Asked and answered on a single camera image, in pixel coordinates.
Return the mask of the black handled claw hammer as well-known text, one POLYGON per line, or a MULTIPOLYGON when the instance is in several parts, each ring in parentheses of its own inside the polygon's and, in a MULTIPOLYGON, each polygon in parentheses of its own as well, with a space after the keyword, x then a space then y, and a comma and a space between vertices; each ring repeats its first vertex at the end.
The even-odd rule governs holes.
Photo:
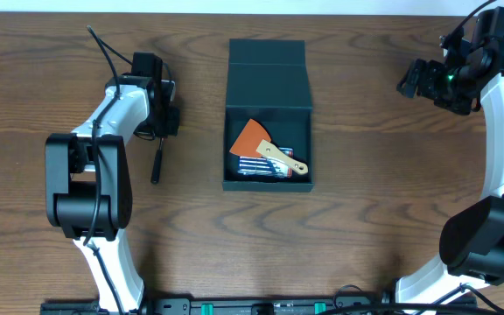
POLYGON ((161 137, 158 141, 158 147, 156 150, 154 162, 153 162, 153 168, 151 172, 151 177, 150 177, 150 182, 155 185, 159 182, 160 179, 160 174, 161 174, 161 165, 162 165, 162 159, 163 159, 163 151, 164 151, 164 142, 165 139, 161 137))

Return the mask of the orange scraper wooden handle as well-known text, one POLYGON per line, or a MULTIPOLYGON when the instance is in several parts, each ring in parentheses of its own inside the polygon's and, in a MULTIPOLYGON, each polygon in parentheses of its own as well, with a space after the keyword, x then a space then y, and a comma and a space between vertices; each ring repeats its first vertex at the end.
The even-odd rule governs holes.
POLYGON ((291 168, 298 175, 309 172, 307 164, 284 154, 272 142, 266 129, 254 119, 249 119, 231 146, 230 153, 245 158, 271 158, 291 168))

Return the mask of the screwdriver set blister pack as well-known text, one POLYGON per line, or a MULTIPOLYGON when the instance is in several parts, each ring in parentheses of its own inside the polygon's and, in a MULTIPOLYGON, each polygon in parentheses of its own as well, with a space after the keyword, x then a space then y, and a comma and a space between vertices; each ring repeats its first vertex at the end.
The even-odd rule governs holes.
POLYGON ((239 157, 238 173, 245 176, 290 178, 293 170, 281 161, 266 157, 239 157))

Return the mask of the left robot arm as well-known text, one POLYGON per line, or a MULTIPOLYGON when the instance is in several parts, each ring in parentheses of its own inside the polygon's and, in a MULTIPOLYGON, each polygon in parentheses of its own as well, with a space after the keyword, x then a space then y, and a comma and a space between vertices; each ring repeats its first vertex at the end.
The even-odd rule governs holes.
POLYGON ((172 113, 173 80, 123 75, 108 82, 94 113, 45 142, 50 224, 84 255, 99 291, 94 302, 46 302, 43 314, 152 314, 130 253, 133 199, 125 147, 160 109, 172 113))

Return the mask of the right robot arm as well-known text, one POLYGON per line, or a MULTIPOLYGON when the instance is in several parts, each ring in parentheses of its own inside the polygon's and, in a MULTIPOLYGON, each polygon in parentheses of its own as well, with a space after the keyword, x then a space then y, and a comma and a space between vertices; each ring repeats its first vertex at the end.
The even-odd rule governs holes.
POLYGON ((493 1, 472 12, 440 40, 440 61, 414 60, 397 84, 459 116, 482 112, 486 120, 486 172, 477 203, 444 225, 439 251, 415 273, 395 281, 384 298, 400 314, 467 314, 467 293, 504 284, 504 7, 493 1))

